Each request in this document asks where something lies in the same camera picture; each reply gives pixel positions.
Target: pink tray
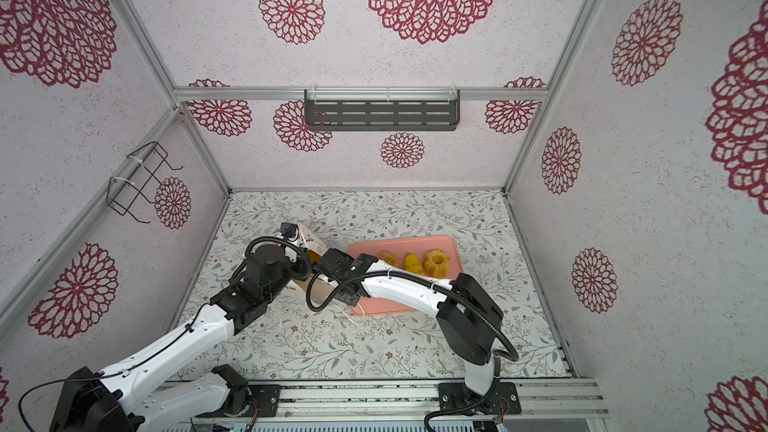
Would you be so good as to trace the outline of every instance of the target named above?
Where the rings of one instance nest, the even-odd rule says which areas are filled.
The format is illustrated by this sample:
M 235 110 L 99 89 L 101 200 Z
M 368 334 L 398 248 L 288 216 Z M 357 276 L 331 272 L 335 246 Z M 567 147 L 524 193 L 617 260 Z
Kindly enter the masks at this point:
M 389 250 L 397 254 L 402 268 L 402 261 L 407 254 L 416 254 L 418 260 L 424 262 L 424 256 L 434 248 L 444 251 L 451 259 L 451 268 L 446 278 L 455 279 L 464 272 L 462 262 L 458 258 L 456 242 L 447 235 L 433 235 L 431 237 L 394 238 L 392 240 L 379 240 L 375 242 L 359 242 L 352 244 L 346 253 L 354 258 L 359 254 L 378 256 L 381 251 Z M 355 315 L 393 314 L 395 312 L 408 312 L 414 309 L 385 298 L 360 298 L 357 307 L 350 307 Z

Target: cable clip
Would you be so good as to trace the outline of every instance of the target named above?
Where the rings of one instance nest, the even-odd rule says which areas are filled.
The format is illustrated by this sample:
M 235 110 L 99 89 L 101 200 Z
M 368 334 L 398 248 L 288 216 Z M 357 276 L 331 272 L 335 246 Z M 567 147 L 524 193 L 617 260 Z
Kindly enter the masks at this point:
M 112 177 L 112 180 L 122 180 L 123 182 L 128 182 L 128 183 L 129 183 L 129 184 L 131 184 L 132 186 L 136 186 L 136 182 L 132 182 L 132 181 L 128 180 L 127 178 L 122 178 L 122 177 Z

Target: wall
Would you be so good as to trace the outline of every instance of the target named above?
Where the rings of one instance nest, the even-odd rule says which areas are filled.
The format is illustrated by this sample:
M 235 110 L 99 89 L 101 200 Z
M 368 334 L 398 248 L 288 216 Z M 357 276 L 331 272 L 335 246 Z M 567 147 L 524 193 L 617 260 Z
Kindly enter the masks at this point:
M 762 430 L 768 2 L 648 1 L 607 1 L 512 205 L 619 430 Z
M 106 0 L 2 0 L 0 16 L 3 300 L 168 106 Z M 16 403 L 26 389 L 86 365 L 96 370 L 165 332 L 221 199 L 181 124 L 160 141 L 174 167 L 184 166 L 163 166 L 160 178 L 176 176 L 190 201 L 174 181 L 160 191 L 159 212 L 141 200 L 131 209 L 151 224 L 114 212 L 101 219 L 3 341 L 3 430 L 21 428 Z M 149 197 L 157 190 L 150 184 Z M 59 389 L 27 398 L 36 430 L 48 428 Z
M 177 83 L 210 78 L 230 86 L 503 86 L 530 75 L 546 80 L 581 5 L 581 0 L 133 2 Z
M 146 187 L 149 198 L 165 205 L 157 210 L 139 198 L 130 207 L 149 224 L 110 211 L 73 258 L 74 265 L 62 271 L 0 350 L 0 380 L 7 381 L 0 391 L 2 428 L 22 426 L 16 403 L 26 389 L 66 378 L 81 367 L 97 370 L 121 360 L 170 326 L 221 195 L 180 122 L 159 142 L 168 151 L 168 163 L 183 167 L 172 171 L 161 165 L 157 176 L 165 185 L 151 179 Z M 157 162 L 153 154 L 149 167 Z M 139 171 L 134 180 L 140 185 L 147 178 Z M 129 190 L 118 197 L 120 203 L 127 205 L 135 196 Z M 24 399 L 24 412 L 35 430 L 48 429 L 59 391 L 55 385 Z
M 133 0 L 182 86 L 544 86 L 581 1 Z M 463 102 L 456 132 L 388 140 L 309 132 L 301 107 L 190 108 L 245 188 L 498 187 L 535 108 Z
M 200 116 L 203 108 L 231 109 L 232 102 L 198 102 L 190 110 Z M 298 101 L 247 102 L 253 121 L 241 137 L 201 129 L 234 188 L 496 188 L 524 133 L 489 129 L 486 105 L 462 101 L 454 132 L 310 132 Z
M 168 109 L 106 0 L 7 1 L 19 13 L 0 34 L 0 301 Z

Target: floral tablecloth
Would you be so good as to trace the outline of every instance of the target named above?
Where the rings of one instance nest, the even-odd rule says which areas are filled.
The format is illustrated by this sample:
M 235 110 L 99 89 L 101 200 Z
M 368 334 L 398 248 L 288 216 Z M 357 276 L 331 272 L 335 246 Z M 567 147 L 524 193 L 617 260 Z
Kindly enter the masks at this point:
M 303 222 L 341 250 L 355 242 L 450 235 L 464 272 L 504 311 L 504 332 L 520 351 L 518 363 L 502 361 L 504 376 L 569 376 L 499 191 L 234 194 L 183 320 L 226 286 L 247 243 L 276 234 L 281 222 Z M 348 308 L 333 305 L 313 313 L 304 300 L 304 292 L 290 284 L 264 316 L 190 362 L 176 377 L 195 379 L 218 364 L 232 364 L 252 380 L 464 375 L 462 360 L 448 348 L 433 318 L 408 312 L 361 320 Z

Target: pastry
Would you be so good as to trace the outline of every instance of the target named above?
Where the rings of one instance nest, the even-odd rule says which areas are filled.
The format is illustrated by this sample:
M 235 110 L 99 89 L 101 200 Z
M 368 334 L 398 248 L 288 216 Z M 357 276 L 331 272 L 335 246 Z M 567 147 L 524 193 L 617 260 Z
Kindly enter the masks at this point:
M 434 248 L 424 257 L 424 270 L 428 277 L 445 278 L 451 270 L 451 259 L 439 248 Z
M 424 275 L 426 277 L 426 272 L 424 272 L 424 267 L 422 267 L 422 264 L 418 261 L 418 257 L 414 254 L 408 254 L 406 255 L 406 260 L 403 263 L 403 270 L 406 272 L 410 272 L 412 274 L 418 274 L 418 275 Z
M 397 254 L 392 252 L 391 250 L 382 250 L 379 252 L 379 258 L 386 262 L 387 264 L 390 264 L 393 267 L 398 267 L 399 259 L 397 257 Z

